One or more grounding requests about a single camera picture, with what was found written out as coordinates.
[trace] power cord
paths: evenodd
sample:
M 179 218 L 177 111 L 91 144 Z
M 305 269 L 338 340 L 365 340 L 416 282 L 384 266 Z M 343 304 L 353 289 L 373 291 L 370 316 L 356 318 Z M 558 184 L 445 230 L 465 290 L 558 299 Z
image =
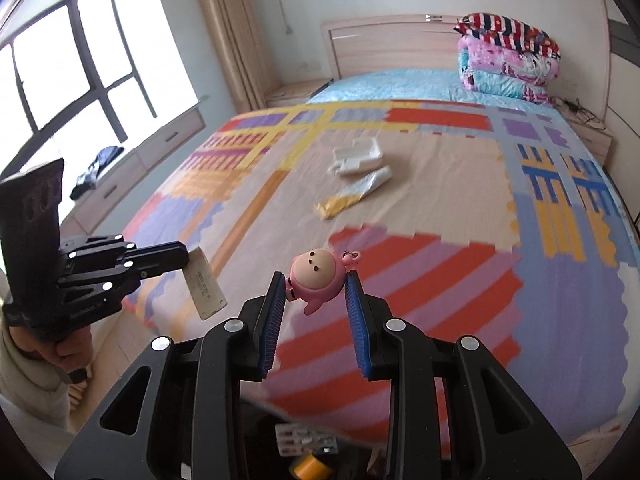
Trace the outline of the power cord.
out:
M 282 14 L 282 21 L 284 22 L 285 27 L 287 27 L 285 29 L 285 33 L 287 36 L 290 36 L 291 34 L 293 34 L 293 28 L 291 27 L 291 25 L 289 25 L 289 20 L 287 19 L 287 13 L 284 11 L 284 4 L 282 3 L 282 0 L 278 0 L 278 3 L 280 4 L 280 13 Z
M 585 126 L 588 126 L 594 130 L 607 129 L 607 127 L 602 123 L 602 121 L 596 114 L 580 104 L 580 99 L 576 99 L 575 103 L 573 101 L 569 101 L 569 99 L 560 98 L 560 100 L 569 109 L 569 111 L 574 114 Z

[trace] folded quilt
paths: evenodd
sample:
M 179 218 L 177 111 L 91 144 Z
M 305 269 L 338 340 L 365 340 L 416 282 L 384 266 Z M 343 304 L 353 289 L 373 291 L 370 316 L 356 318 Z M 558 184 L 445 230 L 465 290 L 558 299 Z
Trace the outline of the folded quilt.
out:
M 560 73 L 557 59 L 533 52 L 517 52 L 476 40 L 473 36 L 460 38 L 458 50 L 462 49 L 468 50 L 468 66 L 471 69 L 507 75 L 533 85 L 542 86 L 557 78 Z
M 484 94 L 523 99 L 536 104 L 548 104 L 549 94 L 542 86 L 536 86 L 502 74 L 475 70 L 469 66 L 469 52 L 458 51 L 460 79 L 467 90 Z

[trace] person's hand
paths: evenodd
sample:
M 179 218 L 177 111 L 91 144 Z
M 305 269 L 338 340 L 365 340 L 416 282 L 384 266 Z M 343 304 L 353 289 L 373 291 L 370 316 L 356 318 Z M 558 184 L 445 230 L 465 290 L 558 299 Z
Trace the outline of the person's hand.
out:
M 85 326 L 73 332 L 59 343 L 43 343 L 23 326 L 10 326 L 9 334 L 16 348 L 28 358 L 45 361 L 71 373 L 84 368 L 94 356 L 90 327 Z

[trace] person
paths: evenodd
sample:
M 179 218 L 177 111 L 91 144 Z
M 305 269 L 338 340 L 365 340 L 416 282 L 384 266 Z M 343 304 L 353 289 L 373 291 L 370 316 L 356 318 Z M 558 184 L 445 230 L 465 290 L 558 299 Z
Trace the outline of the person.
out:
M 93 352 L 88 326 L 59 343 L 43 343 L 27 328 L 0 321 L 0 407 L 51 477 L 74 437 L 67 429 L 68 391 L 60 370 L 87 366 Z

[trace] blue bedsheet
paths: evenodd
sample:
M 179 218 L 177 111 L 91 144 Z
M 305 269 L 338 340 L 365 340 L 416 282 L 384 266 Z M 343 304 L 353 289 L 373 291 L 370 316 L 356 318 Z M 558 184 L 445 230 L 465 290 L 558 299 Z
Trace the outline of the blue bedsheet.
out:
M 455 101 L 512 108 L 523 112 L 560 114 L 554 108 L 480 92 L 462 86 L 455 70 L 387 70 L 341 79 L 313 97 L 309 103 L 331 101 L 375 101 L 388 99 L 427 99 Z

